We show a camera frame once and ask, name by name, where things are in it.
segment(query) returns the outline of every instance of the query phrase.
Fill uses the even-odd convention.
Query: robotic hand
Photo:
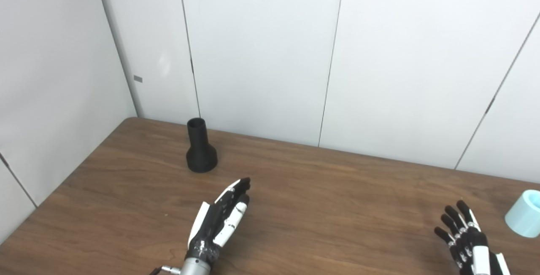
[[[463,200],[455,208],[447,205],[446,214],[440,219],[450,229],[451,234],[435,228],[435,234],[448,244],[452,258],[459,267],[459,275],[510,275],[505,256],[494,254],[488,248],[488,238],[480,230],[473,211]]]
[[[246,191],[250,179],[243,178],[229,185],[213,204],[203,202],[187,241],[187,253],[182,269],[163,266],[150,275],[166,271],[174,275],[208,275],[242,219],[249,203]]]

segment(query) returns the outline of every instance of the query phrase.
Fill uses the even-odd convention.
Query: white finger segment
[[[220,247],[223,247],[232,234],[235,232],[235,229],[238,226],[238,223],[241,221],[243,214],[247,209],[247,204],[244,202],[238,202],[231,212],[231,215],[224,221],[223,229],[220,233],[214,238],[214,243]]]
[[[483,245],[477,245],[472,249],[472,265],[475,275],[491,275],[491,266],[489,265],[489,248]]]
[[[206,213],[208,213],[208,208],[210,207],[210,204],[208,202],[203,202],[201,204],[201,208],[199,208],[199,212],[197,213],[197,217],[195,217],[195,221],[193,222],[193,225],[191,226],[191,232],[189,233],[189,239],[187,239],[187,248],[189,248],[189,243],[191,242],[191,239],[195,237],[197,232],[199,232],[201,225],[203,224],[204,217],[206,217]]]
[[[218,196],[218,198],[214,201],[214,203],[218,203],[218,201],[223,197],[223,195],[228,192],[228,191],[231,191],[231,192],[235,192],[235,186],[240,182],[240,179],[238,179],[237,181],[233,182],[231,185],[229,185],[228,187],[226,187],[226,189],[223,190],[223,192],[221,192],[221,195]]]
[[[495,256],[497,256],[497,261],[499,262],[499,267],[501,267],[503,275],[510,275],[510,270],[508,270],[505,256],[502,253],[496,254]]]
[[[478,231],[482,232],[482,230],[480,229],[480,225],[478,224],[478,221],[476,220],[476,217],[474,217],[473,211],[469,210],[469,213],[470,213],[472,221],[474,223],[474,227],[476,227],[476,229],[478,229]]]

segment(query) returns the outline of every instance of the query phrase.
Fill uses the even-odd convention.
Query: robot finger
[[[459,232],[459,229],[457,229],[456,223],[450,218],[450,216],[443,214],[440,215],[440,220],[450,229],[450,232],[452,232],[452,235],[454,235],[454,238],[461,237],[461,233]]]
[[[231,235],[235,232],[238,223],[241,221],[243,214],[245,213],[249,204],[249,196],[242,194],[238,198],[238,203],[231,211],[229,217],[224,221],[223,228],[214,238],[214,243],[221,248],[227,243]]]
[[[447,231],[444,231],[440,227],[436,227],[434,230],[435,234],[440,237],[440,239],[444,240],[448,247],[454,246],[456,244],[456,240],[454,237],[448,233]]]
[[[459,232],[461,233],[461,243],[463,245],[463,249],[465,252],[467,252],[468,256],[472,256],[473,252],[471,251],[472,245],[469,240],[469,234],[467,233],[467,223],[465,222],[465,219],[463,219],[463,216],[459,214],[455,208],[452,208],[451,206],[447,205],[446,208],[444,208],[444,211],[447,212],[447,214],[450,216],[450,218],[454,221],[456,227],[459,229]]]
[[[214,201],[214,203],[218,203],[220,200],[223,202],[222,198],[225,196],[225,194],[232,194],[231,198],[235,199],[235,197],[240,196],[241,194],[245,194],[247,190],[251,187],[250,185],[251,179],[249,177],[238,179],[237,181],[231,183],[228,187],[226,187],[223,192],[218,196],[218,198]]]
[[[463,200],[457,202],[457,208],[459,208],[461,214],[465,216],[465,221],[467,221],[467,225],[469,226],[469,228],[474,227],[478,229],[478,231],[482,231],[480,229],[480,225],[478,225],[478,221],[476,221],[476,217],[474,216],[473,211]]]
[[[500,268],[502,275],[510,275],[510,270],[508,270],[508,265],[506,263],[505,256],[502,253],[495,254],[497,260],[497,267]]]
[[[471,234],[472,265],[475,275],[491,275],[488,238],[482,232]]]

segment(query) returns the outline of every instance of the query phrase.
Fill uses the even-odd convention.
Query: white wall panel
[[[316,146],[339,0],[184,0],[212,129]]]
[[[457,169],[540,183],[538,23]]]
[[[139,115],[183,124],[199,117],[181,0],[104,3]]]
[[[453,168],[540,0],[342,0],[320,146]]]
[[[0,244],[33,210],[32,202],[0,161]]]
[[[0,12],[0,151],[40,204],[135,108],[101,0]]]

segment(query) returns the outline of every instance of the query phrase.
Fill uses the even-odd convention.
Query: fingertip
[[[448,227],[450,227],[451,225],[455,225],[452,218],[446,214],[440,215],[440,220],[444,222],[444,224],[447,225]]]
[[[452,206],[447,205],[447,206],[444,207],[444,211],[447,212],[448,214],[450,214],[450,213],[455,212],[456,210],[455,210],[455,208],[452,208]]]
[[[238,185],[242,186],[245,190],[249,190],[249,188],[251,187],[251,178],[245,177],[240,179]]]
[[[470,235],[470,242],[475,246],[488,246],[488,237],[482,232],[474,232]]]
[[[445,231],[444,229],[440,228],[440,227],[436,227],[434,229],[434,232],[437,236],[439,236],[442,240],[444,240],[445,242],[450,242],[451,239],[450,239],[450,235],[448,234],[447,231]]]
[[[245,205],[249,204],[249,195],[248,194],[241,194],[238,197],[238,202],[242,202]]]
[[[465,214],[470,210],[469,206],[463,200],[459,200],[456,205],[457,208],[459,208],[459,211],[461,211],[461,213]]]

